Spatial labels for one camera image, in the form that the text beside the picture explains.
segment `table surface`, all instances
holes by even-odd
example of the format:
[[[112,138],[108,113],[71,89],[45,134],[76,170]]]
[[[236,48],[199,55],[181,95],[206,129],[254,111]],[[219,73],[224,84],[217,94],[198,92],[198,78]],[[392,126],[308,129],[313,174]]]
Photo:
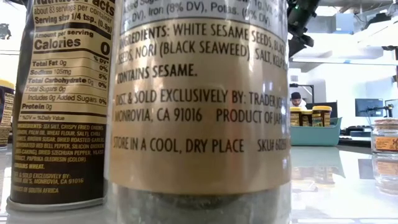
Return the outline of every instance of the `table surface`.
[[[0,152],[0,224],[112,223],[101,206],[55,213],[8,210],[11,154]],[[293,147],[292,167],[293,223],[398,223],[398,196],[376,188],[370,149]]]

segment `computer monitor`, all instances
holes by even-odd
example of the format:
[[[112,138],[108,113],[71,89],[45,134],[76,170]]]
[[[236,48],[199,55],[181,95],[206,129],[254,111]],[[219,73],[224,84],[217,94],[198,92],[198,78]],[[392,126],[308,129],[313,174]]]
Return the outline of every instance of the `computer monitor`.
[[[307,103],[305,107],[307,107],[308,110],[312,110],[312,107],[314,106],[330,106],[331,107],[331,118],[338,118],[338,113],[337,113],[337,102],[332,102],[332,103]]]
[[[383,99],[355,99],[355,116],[383,117],[383,109],[367,111],[368,109],[382,107],[384,107]]]

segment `nutrition facts label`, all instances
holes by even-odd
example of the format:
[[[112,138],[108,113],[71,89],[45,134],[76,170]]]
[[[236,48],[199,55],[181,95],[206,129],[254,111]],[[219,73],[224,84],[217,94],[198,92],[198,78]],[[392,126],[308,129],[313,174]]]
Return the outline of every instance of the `nutrition facts label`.
[[[103,196],[114,0],[35,0],[15,135],[15,202]]]
[[[290,179],[285,1],[125,1],[111,180],[240,194]]]

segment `dark hair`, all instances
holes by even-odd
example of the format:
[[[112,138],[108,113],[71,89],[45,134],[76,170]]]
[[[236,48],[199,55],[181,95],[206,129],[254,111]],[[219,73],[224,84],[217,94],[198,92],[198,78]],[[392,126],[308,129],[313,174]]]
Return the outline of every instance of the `dark hair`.
[[[299,92],[292,93],[292,100],[301,99],[301,94]]]

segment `brown jar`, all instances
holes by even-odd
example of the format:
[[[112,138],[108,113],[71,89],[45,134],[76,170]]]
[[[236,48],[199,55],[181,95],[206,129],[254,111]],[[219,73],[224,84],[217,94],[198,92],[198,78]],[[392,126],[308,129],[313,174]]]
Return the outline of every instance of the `brown jar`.
[[[302,109],[299,107],[290,108],[290,125],[291,126],[302,126],[303,121],[301,117]]]
[[[314,106],[312,108],[312,126],[329,127],[330,126],[330,106]]]
[[[312,126],[312,110],[303,110],[301,111],[301,118],[304,127]]]

